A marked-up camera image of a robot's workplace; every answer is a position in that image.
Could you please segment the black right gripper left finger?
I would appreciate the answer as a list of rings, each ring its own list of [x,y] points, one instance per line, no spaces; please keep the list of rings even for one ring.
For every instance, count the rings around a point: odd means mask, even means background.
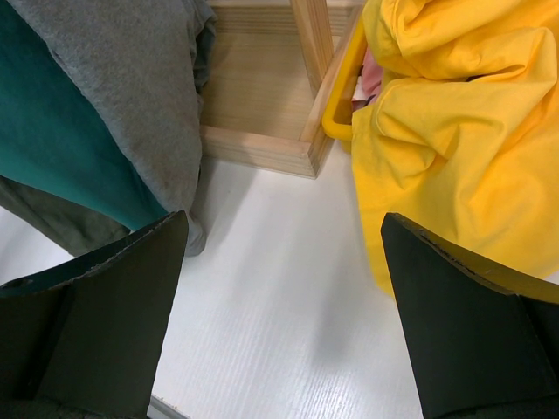
[[[175,212],[2,286],[2,417],[147,416],[188,228]]]

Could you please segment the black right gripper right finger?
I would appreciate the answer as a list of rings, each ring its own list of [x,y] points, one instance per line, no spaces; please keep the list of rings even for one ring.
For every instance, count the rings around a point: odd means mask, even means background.
[[[397,213],[381,234],[424,417],[557,417],[557,285]]]

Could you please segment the olive green shorts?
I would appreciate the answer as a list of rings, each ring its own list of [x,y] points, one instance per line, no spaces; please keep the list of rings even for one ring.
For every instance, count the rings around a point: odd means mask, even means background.
[[[75,258],[130,234],[130,229],[95,210],[5,177],[1,206]]]

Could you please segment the yellow shorts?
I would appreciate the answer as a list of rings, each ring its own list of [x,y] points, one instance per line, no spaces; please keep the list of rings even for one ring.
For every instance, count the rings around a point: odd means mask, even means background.
[[[558,272],[558,4],[369,1],[383,68],[353,116],[352,167],[377,286],[396,212],[537,278]]]

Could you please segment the teal green shorts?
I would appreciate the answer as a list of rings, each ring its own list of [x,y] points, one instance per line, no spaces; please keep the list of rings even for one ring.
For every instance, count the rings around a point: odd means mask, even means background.
[[[131,230],[167,215],[46,43],[1,3],[1,174]]]

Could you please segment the pink floral shorts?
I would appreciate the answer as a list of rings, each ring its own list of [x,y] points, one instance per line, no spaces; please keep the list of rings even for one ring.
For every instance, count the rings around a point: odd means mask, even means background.
[[[367,49],[351,100],[353,112],[374,103],[378,99],[382,90],[382,81],[383,68],[375,61],[370,50]]]

